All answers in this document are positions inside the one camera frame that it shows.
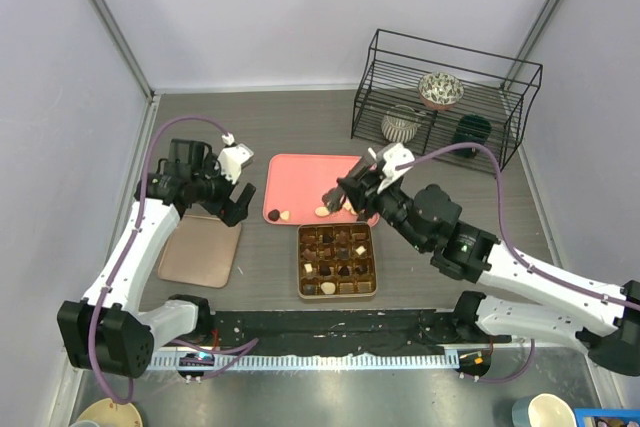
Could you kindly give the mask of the rose gold tin lid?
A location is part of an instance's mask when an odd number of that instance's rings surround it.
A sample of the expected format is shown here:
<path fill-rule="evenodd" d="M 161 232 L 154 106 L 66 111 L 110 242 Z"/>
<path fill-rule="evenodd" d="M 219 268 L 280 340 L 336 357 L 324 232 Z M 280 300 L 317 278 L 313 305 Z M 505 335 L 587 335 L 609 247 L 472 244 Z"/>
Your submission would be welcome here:
<path fill-rule="evenodd" d="M 185 215 L 166 242 L 157 268 L 164 281 L 220 289 L 227 285 L 242 225 Z"/>

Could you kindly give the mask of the gold chocolate box with tray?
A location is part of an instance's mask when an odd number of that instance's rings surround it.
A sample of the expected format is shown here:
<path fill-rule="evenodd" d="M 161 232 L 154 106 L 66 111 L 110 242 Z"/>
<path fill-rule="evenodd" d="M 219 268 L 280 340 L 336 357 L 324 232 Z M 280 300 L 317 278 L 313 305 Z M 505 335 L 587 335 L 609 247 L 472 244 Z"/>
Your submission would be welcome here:
<path fill-rule="evenodd" d="M 378 290 L 376 258 L 371 227 L 363 222 L 302 225 L 297 231 L 297 292 L 305 300 L 360 299 L 372 297 Z M 313 265 L 307 274 L 305 263 Z M 331 276 L 322 276 L 322 266 L 331 268 Z M 336 292 L 325 295 L 323 282 L 333 282 Z M 315 295 L 305 295 L 303 287 L 314 284 Z"/>

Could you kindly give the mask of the metal tongs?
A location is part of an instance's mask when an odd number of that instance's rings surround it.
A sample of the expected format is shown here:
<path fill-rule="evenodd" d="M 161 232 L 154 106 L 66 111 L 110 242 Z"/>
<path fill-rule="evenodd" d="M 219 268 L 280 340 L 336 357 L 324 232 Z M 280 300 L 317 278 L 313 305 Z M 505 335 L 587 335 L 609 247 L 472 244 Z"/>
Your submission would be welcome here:
<path fill-rule="evenodd" d="M 347 199 L 348 197 L 340 186 L 330 189 L 322 196 L 322 202 L 329 213 L 340 211 Z"/>

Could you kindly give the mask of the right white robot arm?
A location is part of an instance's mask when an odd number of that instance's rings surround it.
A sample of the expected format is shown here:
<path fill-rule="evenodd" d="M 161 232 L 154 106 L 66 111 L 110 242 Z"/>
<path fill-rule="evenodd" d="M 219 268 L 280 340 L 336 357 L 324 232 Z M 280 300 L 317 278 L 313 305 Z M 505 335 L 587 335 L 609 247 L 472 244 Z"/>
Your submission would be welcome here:
<path fill-rule="evenodd" d="M 541 262 L 460 219 L 462 208 L 436 184 L 408 196 L 390 163 L 359 160 L 320 196 L 336 212 L 351 204 L 361 219 L 379 216 L 411 247 L 453 279 L 510 291 L 511 303 L 482 291 L 463 292 L 451 327 L 465 342 L 514 336 L 552 342 L 585 353 L 598 366 L 639 374 L 639 284 L 598 283 Z"/>

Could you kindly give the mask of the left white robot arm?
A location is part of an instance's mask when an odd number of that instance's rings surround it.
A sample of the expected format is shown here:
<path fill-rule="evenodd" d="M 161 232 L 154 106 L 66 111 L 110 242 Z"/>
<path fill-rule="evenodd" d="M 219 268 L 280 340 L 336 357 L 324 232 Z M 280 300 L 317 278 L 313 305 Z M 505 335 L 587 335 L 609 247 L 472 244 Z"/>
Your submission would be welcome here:
<path fill-rule="evenodd" d="M 175 339 L 200 346 L 211 338 L 213 315 L 202 297 L 175 294 L 148 312 L 140 304 L 153 272 L 190 285 L 226 284 L 255 188 L 247 184 L 231 198 L 253 153 L 229 135 L 223 140 L 220 153 L 205 142 L 172 140 L 169 156 L 138 184 L 102 272 L 80 300 L 64 302 L 57 313 L 72 366 L 135 379 Z"/>

